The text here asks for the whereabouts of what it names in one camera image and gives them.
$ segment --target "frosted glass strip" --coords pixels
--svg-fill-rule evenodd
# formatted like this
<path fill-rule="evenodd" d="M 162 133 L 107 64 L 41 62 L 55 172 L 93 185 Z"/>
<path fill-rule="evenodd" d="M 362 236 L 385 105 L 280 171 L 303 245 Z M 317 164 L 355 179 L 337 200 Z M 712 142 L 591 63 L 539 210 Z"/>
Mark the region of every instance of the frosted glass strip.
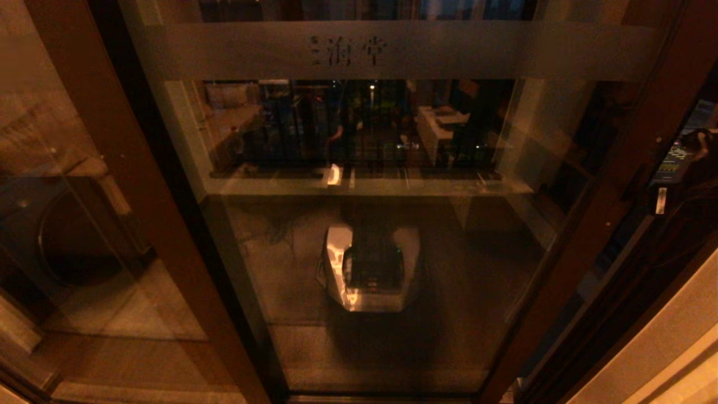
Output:
<path fill-rule="evenodd" d="M 654 34 L 577 22 L 243 22 L 149 26 L 135 42 L 160 80 L 641 81 Z"/>

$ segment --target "door frame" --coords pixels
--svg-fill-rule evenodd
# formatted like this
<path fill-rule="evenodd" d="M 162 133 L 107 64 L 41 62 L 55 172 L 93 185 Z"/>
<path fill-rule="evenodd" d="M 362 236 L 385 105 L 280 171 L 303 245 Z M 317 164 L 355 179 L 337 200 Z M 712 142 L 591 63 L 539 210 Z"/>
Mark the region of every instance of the door frame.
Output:
<path fill-rule="evenodd" d="M 26 4 L 90 136 L 247 401 L 284 402 L 290 392 L 276 353 L 259 349 L 253 339 L 117 0 Z M 714 15 L 709 7 L 718 12 L 714 2 L 689 2 L 674 20 L 633 120 L 623 128 L 607 163 L 538 269 L 538 281 L 489 375 L 471 397 L 474 403 L 500 400 L 582 279 L 583 272 L 575 268 L 593 263 L 633 203 L 633 187 L 647 183 L 646 165 L 655 165 L 670 147 L 675 128 L 716 58 L 716 52 L 708 56 L 706 51 L 717 48 L 708 35 L 713 25 L 702 18 Z M 699 48 L 704 53 L 688 51 Z M 637 158 L 636 150 L 646 151 L 643 159 Z"/>
<path fill-rule="evenodd" d="M 623 140 L 612 147 L 608 157 L 612 161 L 597 176 L 591 194 L 583 198 L 588 206 L 582 217 L 572 214 L 578 223 L 571 231 L 564 230 L 562 254 L 539 275 L 547 279 L 536 283 L 531 300 L 496 355 L 476 403 L 497 403 L 536 350 L 583 278 L 584 273 L 574 269 L 590 268 L 614 228 L 641 195 L 638 190 L 645 188 L 668 153 L 676 130 L 718 59 L 718 36 L 714 24 L 706 18 L 717 15 L 718 4 L 685 1 L 679 12 L 644 84 L 632 121 L 619 134 L 624 135 Z M 535 402 L 545 402 L 544 398 L 538 395 Z"/>

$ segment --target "washing machine door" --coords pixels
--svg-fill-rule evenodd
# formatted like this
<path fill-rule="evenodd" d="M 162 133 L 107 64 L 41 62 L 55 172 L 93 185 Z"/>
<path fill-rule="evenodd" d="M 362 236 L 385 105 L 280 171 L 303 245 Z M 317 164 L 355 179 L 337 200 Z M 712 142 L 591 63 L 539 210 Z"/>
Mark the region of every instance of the washing machine door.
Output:
<path fill-rule="evenodd" d="M 43 268 L 63 285 L 96 285 L 122 269 L 121 261 L 71 192 L 47 205 L 37 248 Z"/>

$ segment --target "light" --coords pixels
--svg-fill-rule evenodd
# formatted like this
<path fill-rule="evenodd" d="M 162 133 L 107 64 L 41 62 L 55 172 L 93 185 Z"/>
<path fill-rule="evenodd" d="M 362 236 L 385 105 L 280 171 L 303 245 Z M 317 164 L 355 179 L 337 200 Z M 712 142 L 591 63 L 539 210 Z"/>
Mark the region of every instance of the light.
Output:
<path fill-rule="evenodd" d="M 339 185 L 342 182 L 342 172 L 339 170 L 339 166 L 332 164 L 329 179 L 327 180 L 328 185 Z"/>

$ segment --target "sticker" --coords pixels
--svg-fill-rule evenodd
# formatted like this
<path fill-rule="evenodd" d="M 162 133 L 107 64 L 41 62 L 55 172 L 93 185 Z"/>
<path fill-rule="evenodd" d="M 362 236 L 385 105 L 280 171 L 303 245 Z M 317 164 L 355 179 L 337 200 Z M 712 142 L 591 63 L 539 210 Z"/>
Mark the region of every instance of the sticker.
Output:
<path fill-rule="evenodd" d="M 657 215 L 662 215 L 666 212 L 666 194 L 668 194 L 668 188 L 658 189 L 658 199 L 656 200 Z"/>

